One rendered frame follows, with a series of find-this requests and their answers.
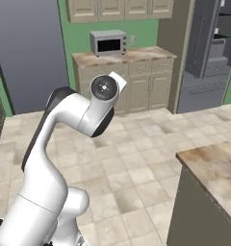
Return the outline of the dark grey fridge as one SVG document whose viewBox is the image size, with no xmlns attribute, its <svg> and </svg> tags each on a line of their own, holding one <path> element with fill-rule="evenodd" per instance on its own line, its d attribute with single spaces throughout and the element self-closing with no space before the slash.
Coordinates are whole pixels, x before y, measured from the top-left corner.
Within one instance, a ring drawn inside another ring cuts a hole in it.
<svg viewBox="0 0 231 246">
<path fill-rule="evenodd" d="M 223 56 L 227 63 L 216 69 L 218 75 L 204 78 L 195 78 L 184 69 L 179 113 L 206 110 L 222 103 L 231 71 L 231 0 L 221 0 L 216 33 L 225 37 Z"/>
</svg>

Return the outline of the beige wall cupboards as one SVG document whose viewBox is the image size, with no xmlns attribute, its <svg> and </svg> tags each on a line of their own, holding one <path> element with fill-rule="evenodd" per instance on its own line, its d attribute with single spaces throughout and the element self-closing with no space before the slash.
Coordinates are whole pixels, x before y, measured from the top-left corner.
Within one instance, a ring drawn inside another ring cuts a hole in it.
<svg viewBox="0 0 231 246">
<path fill-rule="evenodd" d="M 65 0 L 70 23 L 171 18 L 174 0 Z"/>
</svg>

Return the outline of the marble-topped dining table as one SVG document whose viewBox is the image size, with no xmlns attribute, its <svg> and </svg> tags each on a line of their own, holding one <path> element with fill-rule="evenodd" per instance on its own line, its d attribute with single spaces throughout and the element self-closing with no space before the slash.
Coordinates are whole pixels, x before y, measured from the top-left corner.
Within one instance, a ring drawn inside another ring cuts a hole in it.
<svg viewBox="0 0 231 246">
<path fill-rule="evenodd" d="M 231 142 L 176 154 L 182 164 L 167 246 L 231 246 Z"/>
</svg>

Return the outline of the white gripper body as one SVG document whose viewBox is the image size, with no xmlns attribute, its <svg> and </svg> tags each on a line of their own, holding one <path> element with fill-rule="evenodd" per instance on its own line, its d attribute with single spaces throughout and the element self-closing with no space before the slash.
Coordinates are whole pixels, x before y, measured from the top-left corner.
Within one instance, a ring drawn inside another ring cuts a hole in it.
<svg viewBox="0 0 231 246">
<path fill-rule="evenodd" d="M 114 71 L 112 71 L 109 74 L 109 76 L 115 79 L 115 81 L 118 83 L 119 92 L 122 92 L 122 90 L 125 89 L 127 85 L 127 82 L 124 80 L 124 78 L 115 73 Z"/>
</svg>

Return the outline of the taupe tall side panel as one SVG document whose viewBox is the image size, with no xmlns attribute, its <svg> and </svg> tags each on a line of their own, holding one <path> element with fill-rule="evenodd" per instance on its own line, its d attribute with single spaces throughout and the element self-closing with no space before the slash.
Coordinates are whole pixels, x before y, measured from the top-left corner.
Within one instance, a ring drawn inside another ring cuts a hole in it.
<svg viewBox="0 0 231 246">
<path fill-rule="evenodd" d="M 176 56 L 167 109 L 177 113 L 186 64 L 195 0 L 173 0 L 172 18 L 160 19 L 157 45 Z"/>
</svg>

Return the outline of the beige base cupboards with worktop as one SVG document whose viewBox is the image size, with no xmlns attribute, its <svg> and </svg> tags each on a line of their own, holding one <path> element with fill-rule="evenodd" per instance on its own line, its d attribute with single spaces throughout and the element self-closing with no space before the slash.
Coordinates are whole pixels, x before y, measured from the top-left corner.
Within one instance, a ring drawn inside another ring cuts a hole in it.
<svg viewBox="0 0 231 246">
<path fill-rule="evenodd" d="M 90 97 L 91 80 L 112 71 L 127 81 L 115 105 L 115 115 L 166 108 L 176 56 L 158 46 L 136 48 L 124 55 L 72 55 L 77 90 Z"/>
</svg>

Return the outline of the dark grey fridge door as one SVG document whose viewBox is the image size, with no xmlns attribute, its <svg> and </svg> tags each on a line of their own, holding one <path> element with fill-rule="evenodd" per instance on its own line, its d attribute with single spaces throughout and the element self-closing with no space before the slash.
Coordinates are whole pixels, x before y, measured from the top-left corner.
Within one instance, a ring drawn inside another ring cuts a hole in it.
<svg viewBox="0 0 231 246">
<path fill-rule="evenodd" d="M 226 65 L 225 37 L 216 33 L 221 0 L 195 0 L 185 70 L 195 78 L 218 75 Z"/>
</svg>

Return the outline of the grey microwave oven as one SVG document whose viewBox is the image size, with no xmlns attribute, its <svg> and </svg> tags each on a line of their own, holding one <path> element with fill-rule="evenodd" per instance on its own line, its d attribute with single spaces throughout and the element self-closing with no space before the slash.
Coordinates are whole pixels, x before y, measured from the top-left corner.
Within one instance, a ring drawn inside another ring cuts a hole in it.
<svg viewBox="0 0 231 246">
<path fill-rule="evenodd" d="M 127 35 L 120 30 L 91 31 L 90 50 L 96 57 L 124 55 Z"/>
</svg>

